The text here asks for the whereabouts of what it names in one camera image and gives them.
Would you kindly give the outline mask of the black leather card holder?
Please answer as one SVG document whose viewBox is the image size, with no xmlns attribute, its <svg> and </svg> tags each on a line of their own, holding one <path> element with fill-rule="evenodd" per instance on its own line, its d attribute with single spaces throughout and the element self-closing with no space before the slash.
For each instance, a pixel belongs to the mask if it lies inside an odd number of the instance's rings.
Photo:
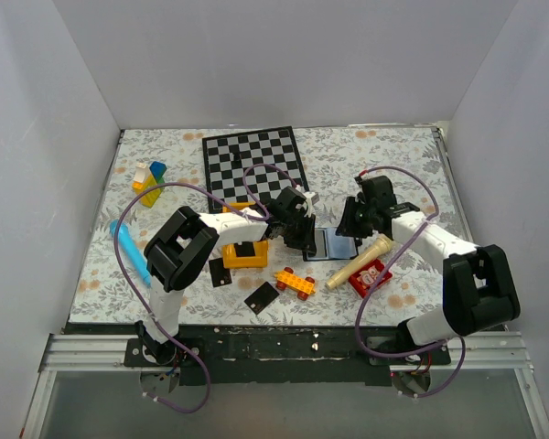
<svg viewBox="0 0 549 439">
<path fill-rule="evenodd" d="M 336 235 L 335 227 L 321 228 L 326 231 L 327 257 L 316 259 L 315 255 L 303 252 L 303 260 L 306 262 L 352 260 L 359 255 L 359 247 L 362 241 L 356 238 L 349 238 Z"/>
</svg>

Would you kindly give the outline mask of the yellow plastic bin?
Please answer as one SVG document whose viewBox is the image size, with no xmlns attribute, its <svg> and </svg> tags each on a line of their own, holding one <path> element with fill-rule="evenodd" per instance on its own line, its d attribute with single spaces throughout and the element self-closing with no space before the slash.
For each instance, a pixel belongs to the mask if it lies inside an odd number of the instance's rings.
<svg viewBox="0 0 549 439">
<path fill-rule="evenodd" d="M 268 264 L 268 241 L 241 242 L 221 248 L 226 269 L 264 268 Z"/>
</svg>

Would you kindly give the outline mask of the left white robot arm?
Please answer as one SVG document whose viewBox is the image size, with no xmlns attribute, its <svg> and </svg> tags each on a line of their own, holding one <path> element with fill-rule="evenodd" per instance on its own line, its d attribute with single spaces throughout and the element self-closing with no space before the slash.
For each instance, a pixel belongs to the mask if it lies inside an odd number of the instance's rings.
<svg viewBox="0 0 549 439">
<path fill-rule="evenodd" d="M 185 289 L 195 282 L 216 248 L 281 237 L 284 244 L 315 253 L 315 192 L 285 187 L 266 205 L 225 213 L 198 214 L 189 207 L 175 211 L 145 247 L 151 287 L 147 317 L 136 333 L 144 352 L 158 366 L 177 355 L 171 338 L 178 334 L 178 314 Z"/>
</svg>

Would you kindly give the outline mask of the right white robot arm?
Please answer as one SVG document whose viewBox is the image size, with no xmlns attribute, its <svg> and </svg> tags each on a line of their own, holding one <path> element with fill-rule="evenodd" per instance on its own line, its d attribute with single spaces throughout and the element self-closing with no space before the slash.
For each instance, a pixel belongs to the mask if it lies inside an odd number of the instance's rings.
<svg viewBox="0 0 549 439">
<path fill-rule="evenodd" d="M 429 346 L 510 322 L 521 306 L 504 250 L 480 247 L 433 223 L 410 202 L 398 202 L 386 176 L 355 177 L 361 191 L 346 199 L 336 233 L 368 238 L 374 232 L 410 249 L 442 275 L 442 305 L 397 327 L 395 350 L 406 363 L 420 361 Z"/>
</svg>

